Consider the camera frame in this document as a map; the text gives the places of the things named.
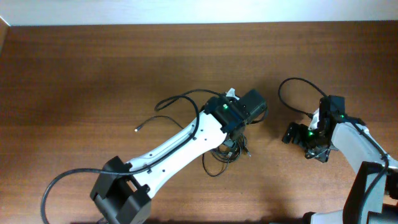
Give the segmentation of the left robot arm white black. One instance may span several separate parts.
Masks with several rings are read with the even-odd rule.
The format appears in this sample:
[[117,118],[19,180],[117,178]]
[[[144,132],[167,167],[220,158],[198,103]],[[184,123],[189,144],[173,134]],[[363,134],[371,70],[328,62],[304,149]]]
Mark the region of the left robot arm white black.
[[236,141],[245,127],[267,111],[256,90],[242,97],[234,89],[211,97],[187,127],[152,151],[123,162],[118,156],[104,166],[90,193],[108,223],[144,223],[151,200],[178,171],[226,140]]

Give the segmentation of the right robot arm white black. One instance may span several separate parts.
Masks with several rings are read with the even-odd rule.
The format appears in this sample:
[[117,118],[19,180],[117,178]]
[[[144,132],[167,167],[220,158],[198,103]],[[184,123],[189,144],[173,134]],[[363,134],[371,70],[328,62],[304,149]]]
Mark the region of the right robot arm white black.
[[345,113],[345,99],[324,96],[311,123],[290,123],[285,144],[296,144],[306,159],[327,162],[332,150],[340,151],[356,174],[345,205],[327,213],[307,212],[304,223],[397,223],[397,206],[384,202],[397,198],[397,160],[370,135],[366,124]]

